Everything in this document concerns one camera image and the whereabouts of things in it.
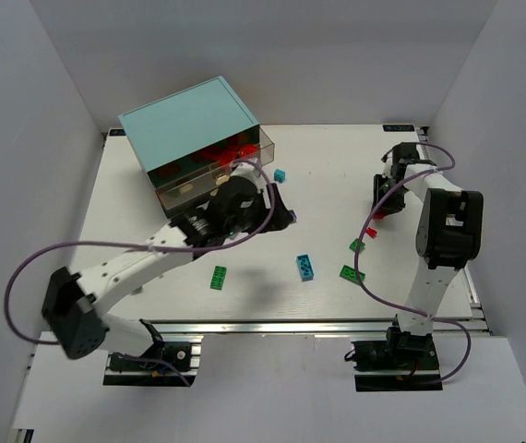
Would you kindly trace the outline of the red sloped lego brick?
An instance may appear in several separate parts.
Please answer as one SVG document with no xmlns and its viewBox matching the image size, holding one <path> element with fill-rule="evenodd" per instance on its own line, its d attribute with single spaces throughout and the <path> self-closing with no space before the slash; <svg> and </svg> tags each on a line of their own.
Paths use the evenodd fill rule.
<svg viewBox="0 0 526 443">
<path fill-rule="evenodd" d="M 375 220 L 383 220 L 387 216 L 387 213 L 384 210 L 379 210 L 374 215 Z"/>
</svg>

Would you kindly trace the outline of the transparent top drawer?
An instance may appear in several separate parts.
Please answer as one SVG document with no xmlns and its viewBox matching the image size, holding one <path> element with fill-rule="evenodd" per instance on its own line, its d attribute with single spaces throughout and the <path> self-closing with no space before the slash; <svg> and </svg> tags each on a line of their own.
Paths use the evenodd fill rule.
<svg viewBox="0 0 526 443">
<path fill-rule="evenodd" d="M 160 166 L 148 172 L 148 178 L 157 191 L 170 190 L 220 168 L 225 170 L 239 158 L 266 165 L 274 157 L 275 143 L 261 126 L 253 126 Z"/>
</svg>

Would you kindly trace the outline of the small red lego piece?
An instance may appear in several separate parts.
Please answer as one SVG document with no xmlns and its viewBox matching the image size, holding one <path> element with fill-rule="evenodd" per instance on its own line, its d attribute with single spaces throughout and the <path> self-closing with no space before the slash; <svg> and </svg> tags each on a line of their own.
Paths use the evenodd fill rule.
<svg viewBox="0 0 526 443">
<path fill-rule="evenodd" d="M 377 231 L 371 227 L 368 227 L 366 229 L 366 233 L 371 237 L 371 238 L 376 238 L 377 237 Z"/>
</svg>

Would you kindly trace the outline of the red arch lego piece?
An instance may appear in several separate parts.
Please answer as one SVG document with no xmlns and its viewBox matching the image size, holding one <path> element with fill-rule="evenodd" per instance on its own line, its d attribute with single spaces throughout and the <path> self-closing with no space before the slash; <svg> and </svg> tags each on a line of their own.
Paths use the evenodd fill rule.
<svg viewBox="0 0 526 443">
<path fill-rule="evenodd" d="M 250 158 L 257 153 L 257 145 L 245 144 L 238 151 L 239 158 Z"/>
</svg>

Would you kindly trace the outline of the red rectangular lego brick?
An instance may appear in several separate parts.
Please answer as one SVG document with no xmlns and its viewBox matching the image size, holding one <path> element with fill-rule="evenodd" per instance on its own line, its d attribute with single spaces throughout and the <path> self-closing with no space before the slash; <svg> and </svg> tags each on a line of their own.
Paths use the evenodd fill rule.
<svg viewBox="0 0 526 443">
<path fill-rule="evenodd" d="M 216 146 L 210 146 L 200 150 L 198 153 L 206 160 L 217 162 L 222 157 L 223 149 Z"/>
</svg>

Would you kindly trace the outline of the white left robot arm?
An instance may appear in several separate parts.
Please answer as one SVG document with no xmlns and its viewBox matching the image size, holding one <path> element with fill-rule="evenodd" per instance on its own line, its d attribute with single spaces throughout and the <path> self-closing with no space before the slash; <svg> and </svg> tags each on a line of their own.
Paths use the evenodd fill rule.
<svg viewBox="0 0 526 443">
<path fill-rule="evenodd" d="M 234 177 L 206 206 L 177 214 L 155 233 L 144 250 L 121 255 L 76 273 L 62 267 L 49 281 L 42 316 L 71 360 L 96 350 L 158 359 L 161 334 L 146 319 L 111 314 L 123 298 L 164 273 L 215 250 L 236 233 L 276 232 L 295 221 L 276 185 L 260 190 L 252 181 Z"/>
</svg>

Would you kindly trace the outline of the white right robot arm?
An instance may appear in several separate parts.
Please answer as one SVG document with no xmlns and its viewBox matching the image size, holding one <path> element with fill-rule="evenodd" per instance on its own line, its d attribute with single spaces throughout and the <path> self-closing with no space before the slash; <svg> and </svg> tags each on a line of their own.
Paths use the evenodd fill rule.
<svg viewBox="0 0 526 443">
<path fill-rule="evenodd" d="M 417 143 L 395 145 L 382 162 L 384 172 L 374 177 L 373 215 L 401 212 L 409 192 L 423 203 L 415 236 L 418 267 L 404 308 L 387 331 L 387 349 L 421 355 L 432 343 L 433 318 L 448 286 L 479 254 L 484 196 L 453 185 L 421 156 Z"/>
</svg>

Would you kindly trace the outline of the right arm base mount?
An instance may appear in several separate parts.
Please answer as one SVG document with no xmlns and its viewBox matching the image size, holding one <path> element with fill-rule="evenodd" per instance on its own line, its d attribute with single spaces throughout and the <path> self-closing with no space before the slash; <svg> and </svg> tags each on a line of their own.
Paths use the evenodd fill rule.
<svg viewBox="0 0 526 443">
<path fill-rule="evenodd" d="M 387 329 L 383 340 L 354 341 L 343 360 L 353 364 L 358 392 L 411 392 L 443 389 L 431 334 Z"/>
</svg>

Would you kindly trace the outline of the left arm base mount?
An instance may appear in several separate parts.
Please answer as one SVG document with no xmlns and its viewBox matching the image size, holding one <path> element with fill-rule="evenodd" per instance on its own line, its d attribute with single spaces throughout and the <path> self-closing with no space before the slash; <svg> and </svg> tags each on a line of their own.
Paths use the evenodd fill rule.
<svg viewBox="0 0 526 443">
<path fill-rule="evenodd" d="M 150 336 L 150 347 L 140 355 L 110 353 L 103 385 L 113 387 L 190 388 L 196 378 L 194 341 L 165 340 L 148 321 L 142 328 Z"/>
</svg>

